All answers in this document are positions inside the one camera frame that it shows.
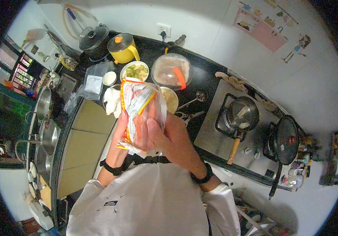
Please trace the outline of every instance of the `cartoon girl sticker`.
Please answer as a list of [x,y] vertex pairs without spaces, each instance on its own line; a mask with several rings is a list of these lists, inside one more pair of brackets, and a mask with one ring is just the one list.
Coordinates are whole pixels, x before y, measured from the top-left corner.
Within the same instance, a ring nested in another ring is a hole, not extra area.
[[300,35],[300,37],[301,38],[299,39],[299,44],[296,47],[294,47],[294,49],[288,54],[288,56],[286,56],[285,58],[282,58],[282,60],[285,63],[288,63],[288,61],[294,56],[295,53],[303,55],[305,57],[307,56],[305,54],[302,54],[301,51],[309,45],[310,37],[308,35]]

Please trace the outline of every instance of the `shirt label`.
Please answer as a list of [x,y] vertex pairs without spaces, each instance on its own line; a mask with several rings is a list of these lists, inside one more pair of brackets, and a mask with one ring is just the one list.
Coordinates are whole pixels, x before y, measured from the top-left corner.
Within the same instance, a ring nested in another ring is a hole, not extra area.
[[115,206],[118,201],[106,202],[104,206]]

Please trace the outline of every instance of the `scissors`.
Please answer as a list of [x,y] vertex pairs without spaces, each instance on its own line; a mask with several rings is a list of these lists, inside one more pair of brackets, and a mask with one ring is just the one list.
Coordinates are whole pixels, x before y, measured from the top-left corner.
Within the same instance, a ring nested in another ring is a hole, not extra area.
[[180,111],[177,111],[174,113],[174,115],[178,116],[179,118],[181,118],[182,120],[185,121],[185,126],[187,127],[187,125],[189,124],[189,121],[194,118],[194,117],[197,117],[197,116],[200,116],[201,114],[203,114],[205,111],[201,111],[201,112],[198,112],[198,113],[195,113],[195,114],[191,114],[191,115],[187,115],[183,112],[180,112]]

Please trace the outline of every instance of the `black wristband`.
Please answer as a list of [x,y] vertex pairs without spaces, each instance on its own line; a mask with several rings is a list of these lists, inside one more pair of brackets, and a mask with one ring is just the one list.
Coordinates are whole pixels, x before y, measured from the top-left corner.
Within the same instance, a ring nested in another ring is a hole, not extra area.
[[118,168],[112,168],[111,166],[109,166],[107,163],[106,163],[106,159],[102,160],[100,163],[99,163],[99,166],[103,166],[105,167],[105,169],[112,173],[113,176],[118,176],[120,174],[122,174],[122,167],[118,167]]
[[193,173],[191,173],[191,179],[198,184],[207,183],[210,180],[210,178],[214,175],[209,163],[204,163],[204,166],[207,169],[207,175],[203,179],[198,179]]

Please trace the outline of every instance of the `black countertop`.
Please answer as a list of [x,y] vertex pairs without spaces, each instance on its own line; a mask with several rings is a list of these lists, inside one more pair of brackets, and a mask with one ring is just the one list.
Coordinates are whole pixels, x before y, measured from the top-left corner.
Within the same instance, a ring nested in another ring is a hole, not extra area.
[[[110,32],[110,38],[114,37],[115,35],[117,35],[118,33],[116,32]],[[152,39],[148,39],[145,37],[140,37],[140,36],[136,36],[134,35],[134,41],[137,47],[137,50],[139,52],[140,55],[140,60],[145,62],[149,69],[152,68],[152,65],[154,63],[154,61],[161,56],[162,54],[164,54],[164,50],[166,47],[165,43],[162,43],[161,41],[158,40],[152,40]],[[198,134],[204,118],[206,116],[206,113],[211,105],[212,99],[214,98],[217,86],[219,84],[219,78],[215,77],[215,73],[218,71],[227,73],[227,68],[216,63],[213,62],[207,58],[204,58],[201,55],[198,55],[196,53],[193,53],[189,50],[183,49],[181,47],[173,47],[171,49],[169,49],[168,53],[177,53],[177,54],[181,54],[184,57],[186,57],[190,63],[191,66],[193,68],[193,78],[191,83],[186,87],[186,89],[182,90],[182,91],[176,91],[176,94],[178,96],[178,100],[179,100],[179,106],[193,100],[195,98],[196,95],[196,91],[197,90],[202,90],[208,93],[208,99],[206,100],[206,102],[201,103],[199,101],[195,101],[193,102],[190,106],[187,106],[183,109],[181,109],[181,111],[185,114],[193,114],[193,113],[197,113],[200,111],[206,111],[204,114],[195,117],[193,119],[191,119],[189,121],[189,124],[187,126],[187,131],[189,133],[189,137],[192,143],[194,143],[196,135]],[[74,70],[74,71],[70,71],[66,68],[62,68],[60,70],[60,75],[63,73],[66,73],[67,75],[75,78],[77,80],[77,85],[75,87],[75,91],[78,89],[78,87],[83,84],[84,82],[84,78],[85,78],[85,74],[86,74],[86,69],[91,66],[94,65],[96,63],[99,62],[91,62],[86,56],[85,54],[82,54],[80,56],[80,63],[78,65],[78,67]],[[113,61],[112,56],[109,54],[107,56],[107,59],[110,61]],[[122,68],[125,66],[125,64],[118,64],[115,65],[116,69],[115,69],[115,73],[117,74],[117,82],[119,83],[119,74],[120,71],[122,70]],[[151,76],[148,77],[148,79],[146,80],[146,82],[150,82],[153,83]],[[106,89],[108,88],[108,86],[103,86],[102,88],[102,94],[100,96],[100,99],[103,98],[103,94],[105,93]],[[73,124],[73,121],[75,119],[75,116],[77,114],[78,109],[80,108],[80,105],[83,101],[83,98],[78,98],[77,100],[77,106],[74,110],[74,112],[72,112],[72,114],[68,115],[67,113],[65,113],[64,111],[61,111],[60,114],[58,115],[58,117],[54,118],[54,121],[57,123],[57,125],[61,128],[61,134],[60,137],[58,139],[58,144],[56,146],[56,152],[55,152],[55,157],[53,160],[53,166],[52,166],[52,177],[51,177],[51,183],[50,183],[50,187],[52,190],[52,218],[54,221],[54,225],[57,227],[58,226],[58,208],[63,208],[63,203],[60,200],[56,199],[56,187],[58,184],[58,178],[59,178],[59,170],[60,170],[60,165],[61,165],[61,159],[64,153],[64,147],[65,147],[65,143],[66,140],[68,138],[71,126]],[[205,150],[202,150],[196,146],[194,146],[195,149],[197,150],[197,152],[200,154],[201,158],[203,158],[204,160],[209,161],[210,163],[216,164],[218,166],[221,166],[225,169],[228,169],[230,171],[236,172],[238,174],[241,174],[243,176],[249,177],[251,179],[255,179],[254,175],[251,175],[251,173],[245,172],[243,169],[240,168],[236,168],[233,165],[227,165],[226,161],[222,158],[219,158],[211,153],[208,153]]]

